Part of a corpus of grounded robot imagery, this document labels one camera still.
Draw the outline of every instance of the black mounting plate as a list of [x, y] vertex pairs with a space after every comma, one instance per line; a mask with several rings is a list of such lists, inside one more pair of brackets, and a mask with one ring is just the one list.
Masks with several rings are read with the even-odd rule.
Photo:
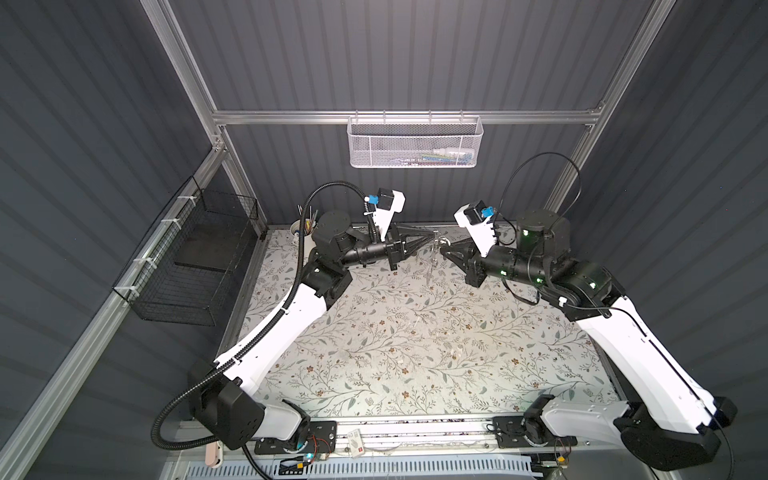
[[525, 438], [525, 427], [522, 426], [522, 421], [522, 414], [493, 417], [492, 425], [488, 426], [488, 431], [493, 432], [494, 437], [496, 438], [496, 443], [498, 443], [500, 449], [521, 449], [524, 447], [535, 446], [554, 448], [556, 442], [558, 446], [563, 445], [566, 447], [577, 444], [576, 437], [567, 436], [552, 437], [552, 439], [545, 444], [534, 445]]
[[[336, 427], [336, 422], [310, 422], [308, 437], [314, 435], [317, 439], [317, 455], [333, 453], [336, 450]], [[286, 445], [287, 442], [278, 439], [261, 439], [256, 441], [253, 453], [256, 455], [284, 455], [286, 453], [298, 455], [300, 453], [314, 453], [315, 451], [315, 443], [311, 439], [298, 452], [288, 452]]]

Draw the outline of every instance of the black wire basket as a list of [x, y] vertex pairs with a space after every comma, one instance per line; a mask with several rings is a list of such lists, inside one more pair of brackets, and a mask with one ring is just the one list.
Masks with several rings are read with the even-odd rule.
[[198, 190], [141, 261], [130, 286], [114, 290], [144, 320], [215, 326], [232, 313], [258, 241], [257, 201]]

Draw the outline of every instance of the floral tablecloth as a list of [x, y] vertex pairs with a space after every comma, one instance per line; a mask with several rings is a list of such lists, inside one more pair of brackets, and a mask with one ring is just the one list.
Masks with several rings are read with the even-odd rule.
[[[457, 227], [438, 229], [451, 240]], [[273, 230], [240, 338], [288, 292], [296, 247]], [[492, 277], [481, 288], [432, 252], [351, 268], [344, 297], [269, 371], [261, 392], [312, 416], [525, 410], [540, 393], [577, 402], [617, 399], [586, 333], [545, 304], [518, 302]], [[534, 298], [525, 285], [518, 295]]]

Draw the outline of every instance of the striped gray wall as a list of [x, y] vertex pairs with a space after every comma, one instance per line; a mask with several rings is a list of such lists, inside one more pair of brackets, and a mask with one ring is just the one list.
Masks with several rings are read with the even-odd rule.
[[[452, 222], [454, 212], [470, 201], [498, 204], [509, 175], [531, 155], [572, 152], [584, 127], [489, 125], [477, 167], [443, 169], [353, 168], [341, 125], [231, 125], [228, 130], [270, 223], [292, 223], [298, 217], [296, 204], [330, 180], [347, 180], [372, 194], [379, 187], [401, 190], [406, 207], [395, 221]], [[563, 163], [558, 157], [542, 157], [521, 170], [505, 199], [505, 212], [543, 207]], [[325, 190], [316, 205], [321, 211], [348, 211], [362, 221], [362, 203], [351, 190]]]
[[222, 110], [597, 105], [650, 0], [171, 2]]
[[[2, 443], [209, 150], [138, 2], [0, 3]], [[155, 475], [148, 417], [213, 342], [129, 317], [28, 478]]]
[[[678, 0], [584, 170], [575, 251], [607, 266], [662, 342], [740, 409], [736, 478], [768, 429], [768, 2]], [[686, 478], [725, 478], [719, 464]]]

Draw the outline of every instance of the metal beam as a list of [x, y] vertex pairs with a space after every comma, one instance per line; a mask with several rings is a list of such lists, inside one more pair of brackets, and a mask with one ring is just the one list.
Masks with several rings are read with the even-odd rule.
[[[667, 16], [672, 10], [672, 7], [674, 7], [675, 1], [676, 0], [654, 0], [654, 3], [648, 9], [648, 13], [645, 15], [642, 25], [637, 30], [637, 34], [632, 40], [632, 45], [630, 45], [627, 54], [621, 61], [621, 65], [619, 65], [616, 75], [608, 86], [605, 97], [601, 102], [602, 108], [597, 123], [584, 132], [571, 156], [571, 159], [579, 168], [584, 166], [589, 155], [594, 150], [594, 146], [597, 144], [606, 125], [608, 125], [608, 122], [616, 111], [616, 107], [619, 105], [621, 97], [624, 96], [624, 92], [627, 90], [634, 74], [637, 73], [637, 69], [640, 67], [643, 58], [645, 58], [645, 54], [648, 53], [648, 49], [650, 49], [651, 44], [654, 43], [656, 35], [658, 35], [659, 30], [661, 30], [661, 26], [667, 20]], [[569, 164], [563, 169], [560, 177], [554, 184], [554, 189], [547, 199], [545, 208], [552, 211], [558, 211], [575, 181], [576, 173], [574, 172], [573, 167]]]
[[[203, 74], [197, 66], [197, 62], [192, 55], [184, 33], [181, 31], [181, 26], [170, 6], [170, 2], [168, 0], [141, 0], [141, 5], [144, 7], [144, 11], [147, 13], [147, 17], [163, 45], [165, 53], [174, 66], [176, 75], [181, 80], [181, 84], [184, 86], [184, 90], [187, 92], [187, 96], [195, 112], [197, 112], [197, 117], [200, 119], [211, 144], [216, 145], [219, 142], [223, 142], [230, 152], [230, 155], [223, 161], [223, 168], [232, 183], [235, 193], [257, 198], [256, 192], [248, 181], [243, 164], [240, 162], [240, 157], [238, 157], [229, 135], [214, 121], [213, 113], [216, 110], [216, 102], [205, 84]], [[261, 210], [260, 204], [258, 207], [258, 230], [261, 233], [266, 229], [266, 216]]]
[[350, 118], [360, 122], [403, 123], [414, 117], [434, 121], [460, 121], [462, 117], [480, 117], [486, 125], [503, 124], [580, 124], [598, 122], [597, 110], [520, 110], [520, 111], [240, 111], [218, 110], [213, 113], [218, 125], [246, 124], [346, 124]]
[[[195, 181], [205, 187], [213, 178], [221, 161], [226, 156], [222, 147], [215, 147], [206, 156], [203, 164], [195, 172]], [[172, 219], [181, 212], [189, 201], [184, 197], [194, 194], [197, 185], [190, 180], [179, 197], [170, 206], [164, 218]], [[147, 242], [139, 251], [138, 258], [147, 257], [163, 238], [165, 230], [172, 228], [171, 222], [160, 222]], [[142, 264], [133, 262], [120, 280], [120, 285], [130, 285], [139, 274]], [[88, 324], [80, 339], [72, 347], [64, 362], [56, 370], [53, 378], [45, 386], [40, 396], [13, 432], [11, 438], [0, 451], [0, 478], [3, 480], [21, 480], [35, 462], [45, 443], [56, 429], [61, 417], [69, 408], [72, 400], [80, 391], [91, 370], [101, 357], [104, 349], [112, 340], [118, 327], [128, 314], [130, 307], [112, 291]]]

